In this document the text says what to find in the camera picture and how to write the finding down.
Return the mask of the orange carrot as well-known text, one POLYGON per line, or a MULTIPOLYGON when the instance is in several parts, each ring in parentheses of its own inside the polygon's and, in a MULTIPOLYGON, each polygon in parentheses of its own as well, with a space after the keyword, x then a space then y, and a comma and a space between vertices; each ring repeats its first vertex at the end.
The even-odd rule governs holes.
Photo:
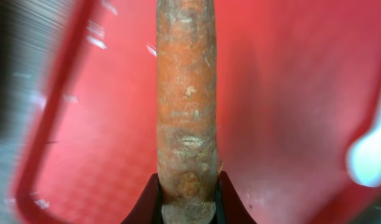
POLYGON ((210 223, 218 176, 213 0, 158 0, 157 150, 164 223, 210 223))

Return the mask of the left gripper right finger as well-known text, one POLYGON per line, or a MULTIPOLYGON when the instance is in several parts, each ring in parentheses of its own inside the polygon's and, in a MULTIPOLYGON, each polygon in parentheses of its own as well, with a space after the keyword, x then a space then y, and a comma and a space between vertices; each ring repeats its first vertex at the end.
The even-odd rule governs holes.
POLYGON ((215 207, 215 224, 256 224, 225 171, 218 175, 215 207))

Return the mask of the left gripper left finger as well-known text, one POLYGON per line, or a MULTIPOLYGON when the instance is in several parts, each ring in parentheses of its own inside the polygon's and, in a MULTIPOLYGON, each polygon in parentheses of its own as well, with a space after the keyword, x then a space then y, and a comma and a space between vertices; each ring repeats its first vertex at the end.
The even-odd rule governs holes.
POLYGON ((162 190, 158 174, 148 180, 135 206, 121 224, 163 224, 162 190))

